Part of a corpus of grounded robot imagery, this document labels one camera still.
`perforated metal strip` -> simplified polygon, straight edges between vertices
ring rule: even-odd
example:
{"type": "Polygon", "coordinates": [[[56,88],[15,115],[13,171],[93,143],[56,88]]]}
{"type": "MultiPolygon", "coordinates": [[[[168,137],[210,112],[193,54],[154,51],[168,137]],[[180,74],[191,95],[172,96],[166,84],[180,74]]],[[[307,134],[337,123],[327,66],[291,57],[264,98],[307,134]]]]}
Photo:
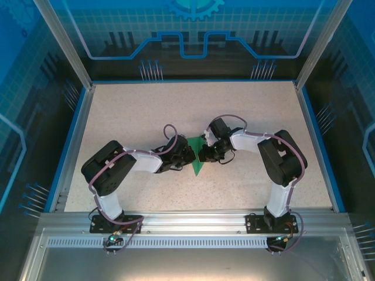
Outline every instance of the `perforated metal strip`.
{"type": "MultiPolygon", "coordinates": [[[[54,237],[49,238],[49,248],[101,248],[103,237],[54,237]]],[[[135,237],[129,248],[266,248],[263,237],[135,237]]]]}

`metal base plate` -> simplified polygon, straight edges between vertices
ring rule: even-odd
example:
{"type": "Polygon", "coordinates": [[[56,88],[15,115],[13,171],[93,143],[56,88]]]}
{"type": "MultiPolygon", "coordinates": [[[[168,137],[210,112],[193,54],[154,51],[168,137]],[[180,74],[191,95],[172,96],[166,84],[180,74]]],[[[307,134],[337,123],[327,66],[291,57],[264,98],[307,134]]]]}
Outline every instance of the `metal base plate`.
{"type": "Polygon", "coordinates": [[[248,234],[289,234],[291,229],[285,224],[291,222],[294,224],[293,233],[298,233],[297,220],[294,215],[288,215],[285,217],[279,227],[276,227],[273,231],[270,231],[268,225],[264,222],[263,215],[250,214],[245,216],[246,232],[248,234]]]}
{"type": "MultiPolygon", "coordinates": [[[[141,215],[125,215],[123,216],[123,222],[136,220],[141,218],[141,215]]],[[[125,229],[122,230],[124,234],[131,234],[133,233],[134,229],[137,227],[137,223],[128,225],[125,229]]],[[[103,233],[103,234],[111,234],[117,230],[122,228],[122,225],[112,224],[108,222],[103,216],[101,215],[94,215],[91,220],[90,225],[90,233],[103,233]]],[[[139,227],[136,233],[141,233],[141,228],[139,227]]]]}

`enclosure wall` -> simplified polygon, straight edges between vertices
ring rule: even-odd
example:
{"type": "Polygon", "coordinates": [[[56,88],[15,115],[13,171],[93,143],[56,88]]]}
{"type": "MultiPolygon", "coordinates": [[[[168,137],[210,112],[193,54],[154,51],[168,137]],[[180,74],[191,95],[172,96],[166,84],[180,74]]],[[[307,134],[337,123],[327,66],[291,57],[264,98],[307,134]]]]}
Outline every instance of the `enclosure wall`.
{"type": "Polygon", "coordinates": [[[290,80],[336,0],[51,3],[93,80],[290,80]]]}
{"type": "Polygon", "coordinates": [[[0,279],[16,280],[82,85],[32,1],[0,1],[0,38],[0,279]]]}
{"type": "Polygon", "coordinates": [[[306,83],[343,203],[354,226],[366,221],[373,224],[375,217],[374,13],[375,2],[352,2],[306,83]]]}

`green object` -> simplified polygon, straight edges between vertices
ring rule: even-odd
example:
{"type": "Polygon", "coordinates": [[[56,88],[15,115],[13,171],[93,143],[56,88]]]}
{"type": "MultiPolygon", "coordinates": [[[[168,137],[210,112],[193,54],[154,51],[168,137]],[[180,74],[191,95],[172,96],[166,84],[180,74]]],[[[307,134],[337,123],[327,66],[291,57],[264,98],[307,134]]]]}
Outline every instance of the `green object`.
{"type": "Polygon", "coordinates": [[[198,153],[202,149],[202,146],[206,143],[200,136],[195,138],[188,138],[188,144],[192,147],[196,159],[192,163],[195,175],[199,174],[200,169],[203,167],[204,162],[199,162],[198,153]]]}

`white work surface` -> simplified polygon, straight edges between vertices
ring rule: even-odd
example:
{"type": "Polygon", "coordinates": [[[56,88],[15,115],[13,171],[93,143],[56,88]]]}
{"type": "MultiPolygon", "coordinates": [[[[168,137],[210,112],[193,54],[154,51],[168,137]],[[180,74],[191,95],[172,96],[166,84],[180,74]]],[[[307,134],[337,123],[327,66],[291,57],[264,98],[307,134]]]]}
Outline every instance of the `white work surface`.
{"type": "MultiPolygon", "coordinates": [[[[308,161],[291,206],[332,206],[293,83],[212,82],[96,86],[65,211],[95,207],[80,170],[109,141],[150,150],[167,143],[165,124],[174,124],[187,138],[195,137],[221,114],[243,117],[248,131],[286,129],[308,161]]],[[[243,125],[234,118],[224,120],[231,128],[243,125]]],[[[168,134],[172,136],[173,130],[169,128],[168,134]]],[[[181,172],[130,172],[117,192],[127,211],[216,210],[263,208],[270,187],[261,156],[237,151],[228,165],[205,163],[197,177],[191,165],[181,172]]]]}

